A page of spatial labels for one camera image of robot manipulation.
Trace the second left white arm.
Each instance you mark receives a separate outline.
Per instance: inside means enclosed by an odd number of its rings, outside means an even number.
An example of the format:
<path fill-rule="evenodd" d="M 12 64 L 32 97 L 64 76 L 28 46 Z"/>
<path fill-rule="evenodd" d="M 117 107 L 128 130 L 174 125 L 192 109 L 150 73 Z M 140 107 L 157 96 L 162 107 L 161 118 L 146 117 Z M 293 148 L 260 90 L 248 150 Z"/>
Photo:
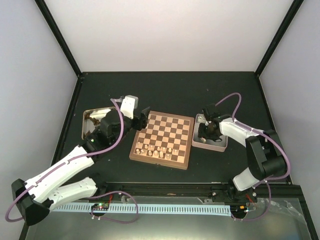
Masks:
<path fill-rule="evenodd" d="M 99 160 L 98 155 L 114 149 L 130 130 L 146 128 L 150 108 L 141 111 L 140 116 L 130 118 L 123 110 L 111 110 L 100 120 L 100 124 L 87 135 L 82 143 L 75 147 L 60 163 L 65 163 L 52 175 L 62 182 L 92 166 Z M 83 198 L 91 198 L 103 185 L 98 175 L 92 175 L 81 181 L 60 186 L 45 199 L 44 205 L 54 210 L 61 205 Z"/>

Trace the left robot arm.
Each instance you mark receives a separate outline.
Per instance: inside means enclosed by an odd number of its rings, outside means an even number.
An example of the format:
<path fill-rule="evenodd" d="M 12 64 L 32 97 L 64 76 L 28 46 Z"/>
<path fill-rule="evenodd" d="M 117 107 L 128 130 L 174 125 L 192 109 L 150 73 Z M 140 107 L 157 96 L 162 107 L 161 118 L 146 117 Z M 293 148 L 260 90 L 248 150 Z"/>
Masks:
<path fill-rule="evenodd" d="M 133 117 L 126 116 L 119 107 L 110 110 L 94 131 L 63 159 L 33 178 L 14 181 L 11 185 L 13 204 L 25 224 L 38 224 L 54 209 L 73 201 L 101 200 L 107 196 L 107 184 L 98 173 L 71 184 L 66 181 L 94 165 L 99 155 L 114 149 L 132 129 L 145 129 L 150 110 L 147 107 Z"/>

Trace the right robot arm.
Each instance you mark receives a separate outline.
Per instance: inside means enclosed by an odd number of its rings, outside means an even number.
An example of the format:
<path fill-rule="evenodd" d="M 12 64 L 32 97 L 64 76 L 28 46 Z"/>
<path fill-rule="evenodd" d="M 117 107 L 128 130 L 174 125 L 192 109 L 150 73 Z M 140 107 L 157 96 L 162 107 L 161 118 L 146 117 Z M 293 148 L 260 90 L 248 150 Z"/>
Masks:
<path fill-rule="evenodd" d="M 232 202 L 241 202 L 248 190 L 262 181 L 275 180 L 290 171 L 278 134 L 250 127 L 209 104 L 197 115 L 194 147 L 224 152 L 228 139 L 245 147 L 247 168 L 228 181 L 225 193 Z"/>

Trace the pink tin with light pieces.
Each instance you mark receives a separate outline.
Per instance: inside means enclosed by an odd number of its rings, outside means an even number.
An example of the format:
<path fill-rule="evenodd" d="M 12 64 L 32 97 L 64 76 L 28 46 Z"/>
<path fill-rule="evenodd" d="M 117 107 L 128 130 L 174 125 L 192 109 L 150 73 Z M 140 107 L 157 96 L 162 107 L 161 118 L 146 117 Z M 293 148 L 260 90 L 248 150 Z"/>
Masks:
<path fill-rule="evenodd" d="M 216 152 L 224 152 L 228 146 L 228 137 L 222 135 L 220 140 L 213 141 L 211 139 L 205 139 L 198 137 L 198 130 L 201 123 L 205 123 L 206 119 L 203 114 L 198 113 L 195 117 L 195 123 L 193 128 L 193 135 L 191 145 L 196 148 L 207 149 Z"/>

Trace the wooden chess board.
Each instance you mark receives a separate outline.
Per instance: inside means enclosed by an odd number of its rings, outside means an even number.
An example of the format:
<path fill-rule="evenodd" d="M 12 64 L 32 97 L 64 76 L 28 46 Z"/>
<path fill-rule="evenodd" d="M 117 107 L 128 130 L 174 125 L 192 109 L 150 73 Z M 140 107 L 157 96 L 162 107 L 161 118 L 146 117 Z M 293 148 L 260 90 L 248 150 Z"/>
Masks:
<path fill-rule="evenodd" d="M 129 159 L 186 170 L 189 165 L 194 123 L 193 117 L 151 111 L 146 128 L 135 134 Z M 142 148 L 137 148 L 137 142 L 143 144 Z M 154 146 L 152 156 L 148 155 L 149 145 Z M 158 156 L 154 156 L 157 147 L 160 147 L 161 151 Z M 167 148 L 166 153 L 162 151 L 163 147 Z M 166 154 L 170 154 L 168 148 L 172 148 L 172 151 L 178 150 L 178 155 L 171 153 L 171 160 L 166 159 Z M 145 150 L 145 154 L 136 154 L 136 149 Z M 161 152 L 164 153 L 164 158 L 160 158 Z"/>

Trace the gold tin with dark pieces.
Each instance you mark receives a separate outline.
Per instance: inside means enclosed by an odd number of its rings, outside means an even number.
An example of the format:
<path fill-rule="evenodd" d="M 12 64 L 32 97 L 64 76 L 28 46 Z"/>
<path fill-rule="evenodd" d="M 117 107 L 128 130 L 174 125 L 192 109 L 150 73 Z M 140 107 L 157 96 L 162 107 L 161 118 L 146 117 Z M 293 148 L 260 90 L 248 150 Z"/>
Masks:
<path fill-rule="evenodd" d="M 85 110 L 82 115 L 81 138 L 84 140 L 101 123 L 101 119 L 110 111 L 116 111 L 114 106 Z"/>

